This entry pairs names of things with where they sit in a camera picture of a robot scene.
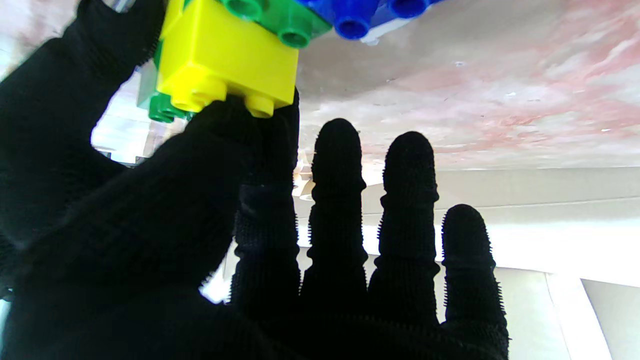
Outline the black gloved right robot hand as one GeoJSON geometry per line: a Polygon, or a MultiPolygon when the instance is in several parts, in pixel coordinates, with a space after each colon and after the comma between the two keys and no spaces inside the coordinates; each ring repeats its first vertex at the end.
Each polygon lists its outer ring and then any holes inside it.
{"type": "Polygon", "coordinates": [[[90,139],[113,96],[153,57],[165,12],[164,0],[137,0],[123,13],[81,0],[62,34],[2,80],[2,300],[12,298],[19,253],[125,170],[90,139]]]}

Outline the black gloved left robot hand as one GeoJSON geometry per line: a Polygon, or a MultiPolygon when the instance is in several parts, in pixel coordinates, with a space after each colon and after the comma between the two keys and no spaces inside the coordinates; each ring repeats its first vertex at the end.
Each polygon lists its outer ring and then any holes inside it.
{"type": "Polygon", "coordinates": [[[434,150],[391,143],[366,280],[361,146],[342,118],[315,142],[311,266],[297,264],[295,110],[215,102],[151,159],[97,189],[23,254],[3,360],[507,360],[482,215],[442,224],[436,313],[434,150]]]}

